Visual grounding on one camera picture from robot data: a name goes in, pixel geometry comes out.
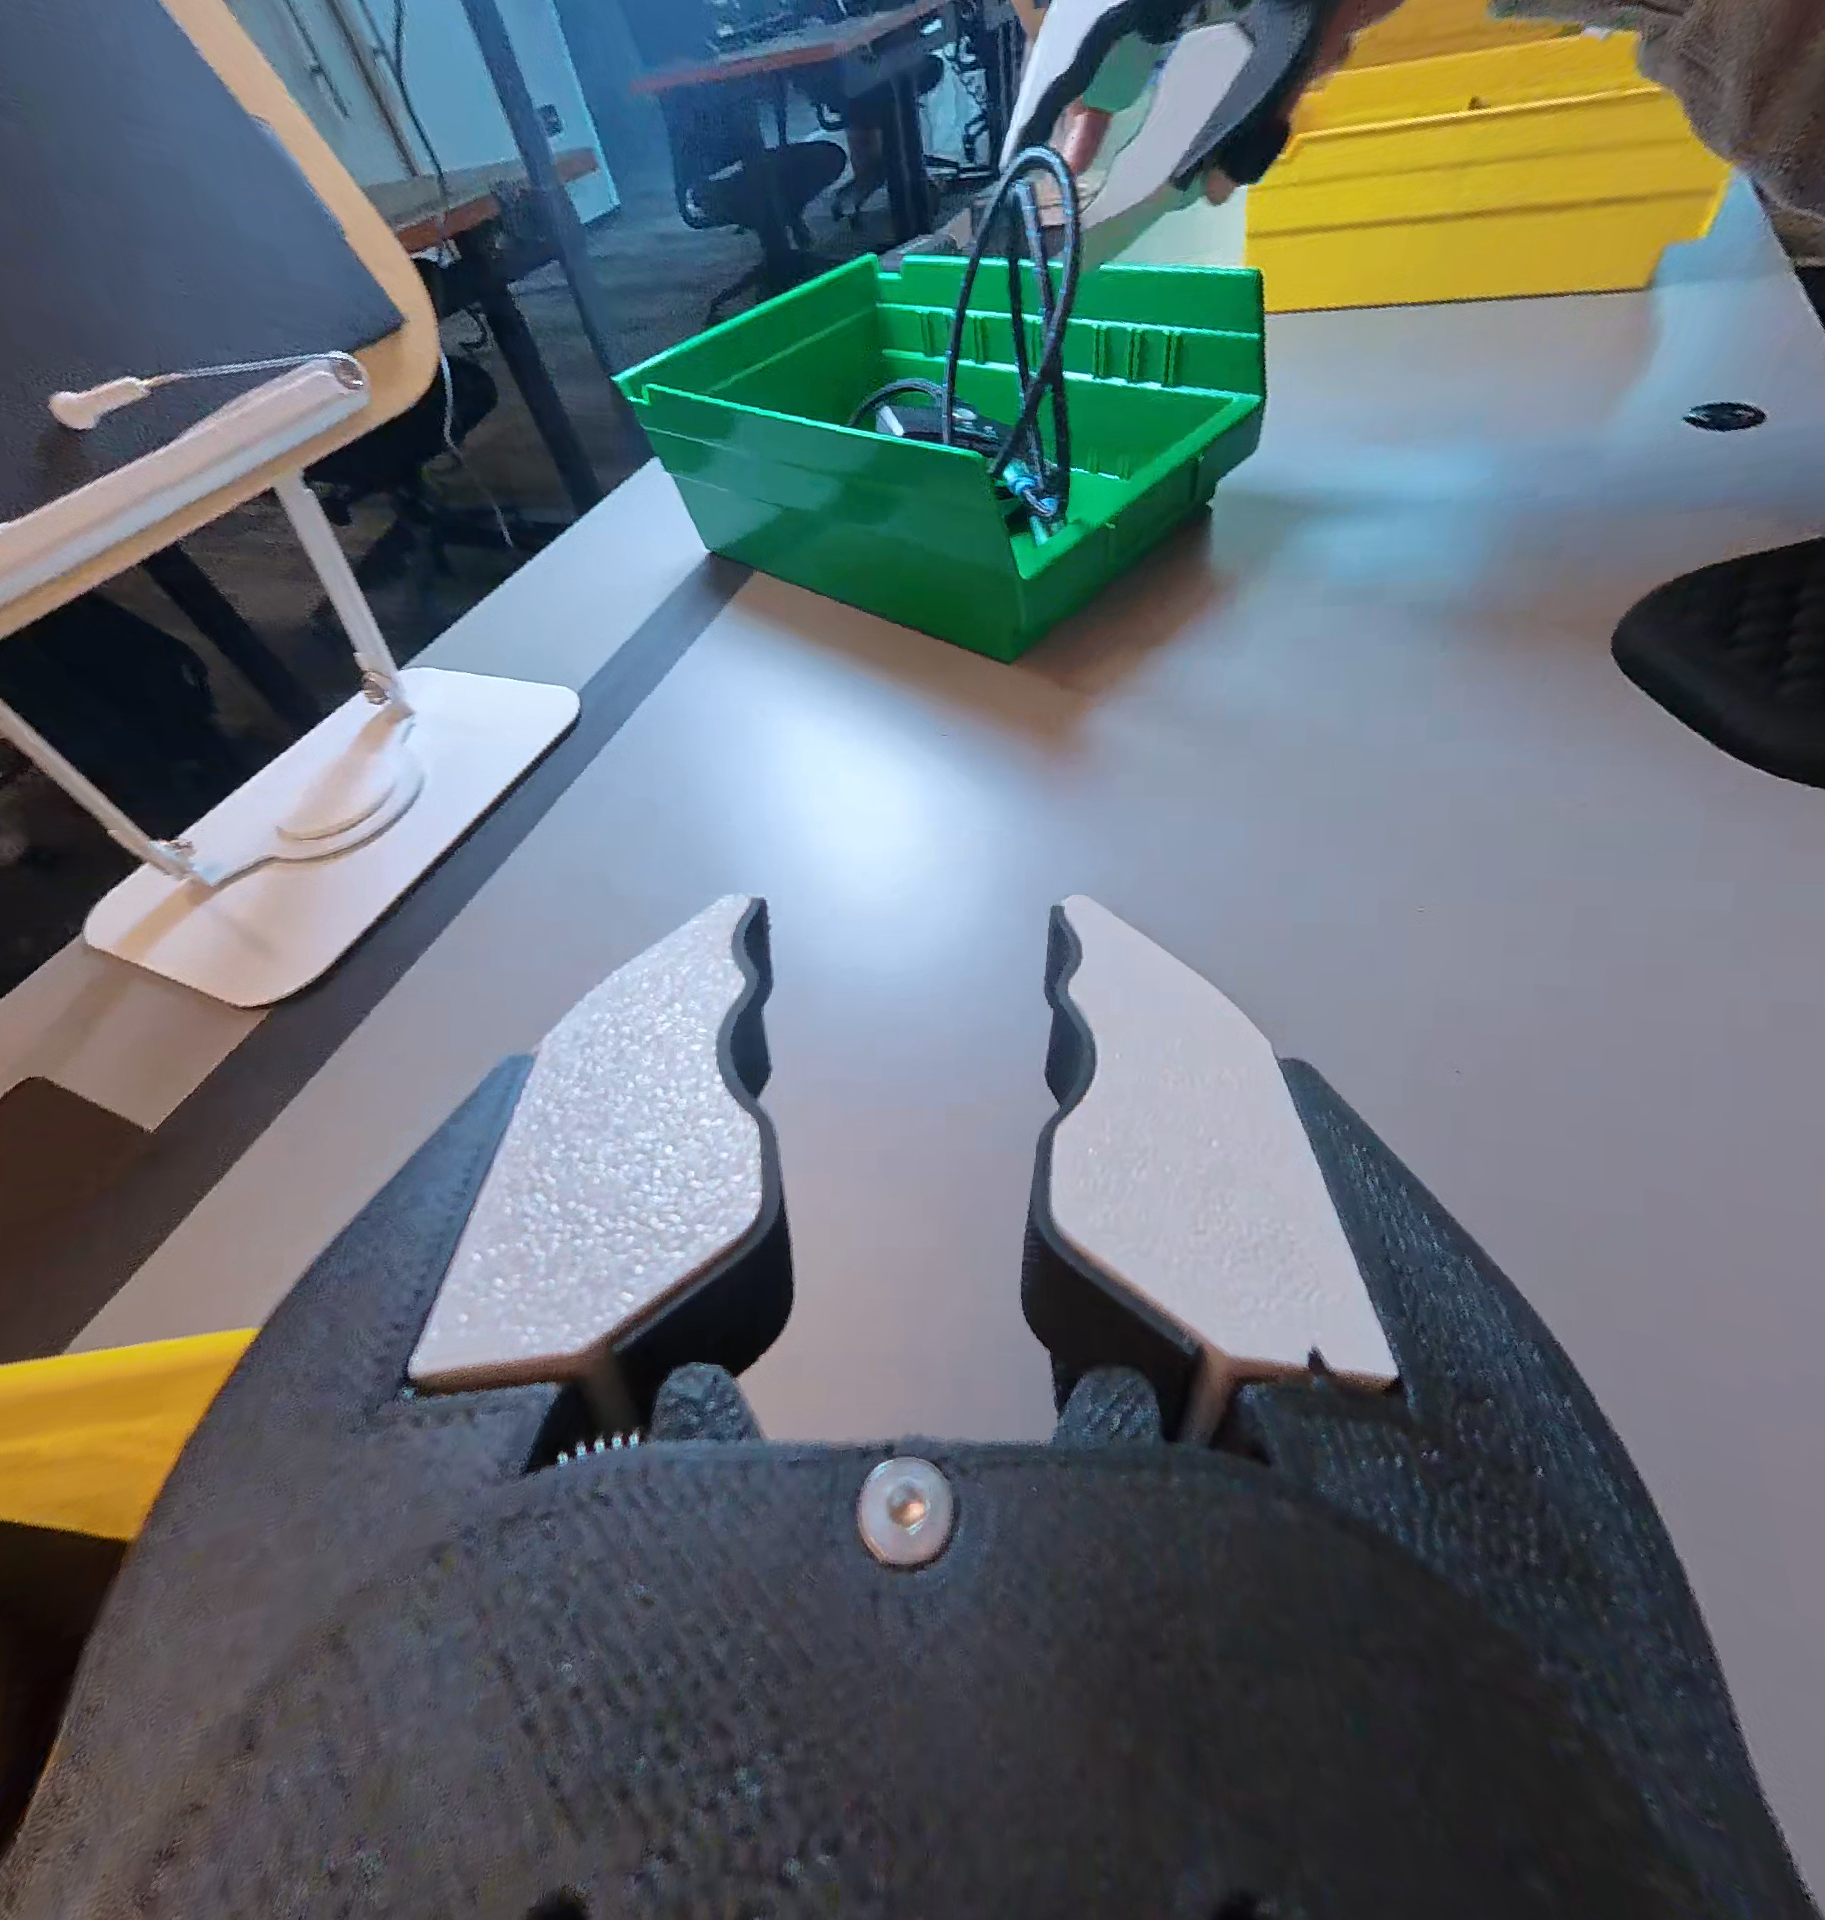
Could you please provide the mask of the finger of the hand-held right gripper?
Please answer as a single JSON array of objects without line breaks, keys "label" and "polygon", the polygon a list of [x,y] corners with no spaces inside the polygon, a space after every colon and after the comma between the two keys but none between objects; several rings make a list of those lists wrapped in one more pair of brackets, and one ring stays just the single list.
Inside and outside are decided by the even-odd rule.
[{"label": "finger of the hand-held right gripper", "polygon": [[1022,64],[1003,162],[1051,149],[1070,167],[1090,167],[1158,67],[1158,3],[1046,4]]},{"label": "finger of the hand-held right gripper", "polygon": [[1260,46],[1175,46],[1093,192],[1093,232],[1135,237],[1224,175],[1253,185],[1281,157],[1283,67]]}]

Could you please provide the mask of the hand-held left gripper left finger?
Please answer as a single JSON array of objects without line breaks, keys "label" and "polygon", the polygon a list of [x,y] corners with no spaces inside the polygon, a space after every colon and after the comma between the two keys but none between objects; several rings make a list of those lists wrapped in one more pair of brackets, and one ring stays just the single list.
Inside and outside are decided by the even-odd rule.
[{"label": "hand-held left gripper left finger", "polygon": [[527,1058],[407,1364],[420,1393],[578,1384],[648,1405],[743,1377],[792,1308],[769,1084],[769,905],[726,897],[595,983]]}]

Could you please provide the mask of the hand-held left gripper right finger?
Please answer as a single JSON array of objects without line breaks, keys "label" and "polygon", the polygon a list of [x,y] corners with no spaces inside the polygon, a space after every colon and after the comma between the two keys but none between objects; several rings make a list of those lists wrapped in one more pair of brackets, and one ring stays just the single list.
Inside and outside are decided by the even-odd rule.
[{"label": "hand-held left gripper right finger", "polygon": [[1221,988],[1086,897],[1046,919],[1042,1127],[1024,1313],[1080,1383],[1130,1370],[1158,1411],[1398,1364],[1270,1040]]}]

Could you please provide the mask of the black HDMI cable green plug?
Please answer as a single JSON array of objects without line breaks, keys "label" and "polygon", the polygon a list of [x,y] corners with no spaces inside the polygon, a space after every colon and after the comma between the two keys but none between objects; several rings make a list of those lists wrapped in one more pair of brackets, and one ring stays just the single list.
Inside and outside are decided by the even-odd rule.
[{"label": "black HDMI cable green plug", "polygon": [[996,233],[1006,240],[1006,304],[1012,372],[1019,384],[1015,419],[980,452],[1005,486],[1036,545],[1050,542],[1069,518],[1072,435],[1069,415],[1067,343],[1083,263],[1076,185],[1069,162],[1050,145],[1024,149],[1003,172],[972,233],[938,384],[940,444],[955,442],[955,387],[972,290]]}]

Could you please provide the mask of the green plastic bin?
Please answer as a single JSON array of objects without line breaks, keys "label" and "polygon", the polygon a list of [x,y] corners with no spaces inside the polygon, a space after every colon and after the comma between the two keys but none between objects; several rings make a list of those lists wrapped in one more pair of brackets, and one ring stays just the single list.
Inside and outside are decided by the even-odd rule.
[{"label": "green plastic bin", "polygon": [[1260,271],[1110,263],[1076,290],[1065,361],[1069,515],[1046,537],[983,456],[849,425],[878,387],[940,382],[966,261],[863,255],[623,374],[716,556],[1019,661],[1212,503],[1266,410]]}]

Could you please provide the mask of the yellow plastic bin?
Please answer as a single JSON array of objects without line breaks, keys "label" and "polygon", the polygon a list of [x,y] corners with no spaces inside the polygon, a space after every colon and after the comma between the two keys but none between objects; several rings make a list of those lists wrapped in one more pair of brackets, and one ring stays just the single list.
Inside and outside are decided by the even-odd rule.
[{"label": "yellow plastic bin", "polygon": [[0,1523],[131,1542],[252,1329],[0,1365]]},{"label": "yellow plastic bin", "polygon": [[1626,32],[1400,4],[1245,201],[1270,313],[1642,290],[1733,182]]}]

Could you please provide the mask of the person's right forearm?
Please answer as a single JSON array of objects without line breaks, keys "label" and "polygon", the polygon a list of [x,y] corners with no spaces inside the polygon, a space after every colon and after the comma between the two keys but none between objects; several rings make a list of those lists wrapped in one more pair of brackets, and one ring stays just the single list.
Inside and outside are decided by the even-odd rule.
[{"label": "person's right forearm", "polygon": [[1570,3],[1518,14],[1624,31],[1692,130],[1780,198],[1825,213],[1825,3]]}]

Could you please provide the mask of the wooden office desk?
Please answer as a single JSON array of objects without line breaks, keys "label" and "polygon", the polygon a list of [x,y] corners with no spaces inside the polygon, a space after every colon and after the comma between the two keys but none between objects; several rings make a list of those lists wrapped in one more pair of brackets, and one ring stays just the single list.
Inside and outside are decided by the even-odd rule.
[{"label": "wooden office desk", "polygon": [[824,69],[854,98],[858,119],[873,122],[879,140],[884,194],[898,245],[924,233],[936,215],[923,130],[918,121],[917,69],[955,39],[958,4],[892,4],[837,24],[820,21],[731,51],[647,64],[632,82],[632,94],[660,102],[677,92],[751,84],[770,76]]},{"label": "wooden office desk", "polygon": [[573,513],[592,509],[604,493],[588,451],[513,293],[515,283],[557,267],[536,189],[505,167],[483,167],[462,179],[367,186],[365,196],[393,229],[400,252],[420,263],[437,317],[473,313],[481,319],[558,474],[562,497]]}]

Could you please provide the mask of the black office chair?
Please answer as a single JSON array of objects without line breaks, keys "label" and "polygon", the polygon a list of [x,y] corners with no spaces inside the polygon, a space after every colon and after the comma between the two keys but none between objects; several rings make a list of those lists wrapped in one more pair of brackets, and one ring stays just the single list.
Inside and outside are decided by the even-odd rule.
[{"label": "black office chair", "polygon": [[741,229],[757,260],[704,313],[711,329],[735,302],[770,300],[837,261],[811,242],[806,208],[840,185],[846,153],[829,136],[788,136],[785,78],[743,69],[660,97],[678,219],[693,232]]}]

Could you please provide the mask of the black foam pad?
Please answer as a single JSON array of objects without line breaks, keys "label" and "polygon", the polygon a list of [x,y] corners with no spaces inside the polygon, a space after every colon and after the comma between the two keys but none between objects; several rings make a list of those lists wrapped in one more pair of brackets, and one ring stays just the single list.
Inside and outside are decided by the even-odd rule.
[{"label": "black foam pad", "polygon": [[1719,752],[1825,789],[1825,537],[1656,587],[1618,619],[1611,657]]}]

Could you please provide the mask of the white tipped pin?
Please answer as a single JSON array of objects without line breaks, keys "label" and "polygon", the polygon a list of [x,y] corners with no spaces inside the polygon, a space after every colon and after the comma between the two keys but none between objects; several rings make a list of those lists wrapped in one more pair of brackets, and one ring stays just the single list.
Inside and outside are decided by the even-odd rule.
[{"label": "white tipped pin", "polygon": [[197,368],[180,368],[153,376],[116,376],[84,390],[59,390],[48,395],[46,410],[52,419],[72,434],[89,434],[108,415],[132,408],[156,393],[185,382],[208,382],[238,376],[268,376],[284,372],[318,372],[328,374],[347,393],[362,393],[367,382],[362,364],[348,351],[324,351],[277,355],[264,361],[220,362]]}]

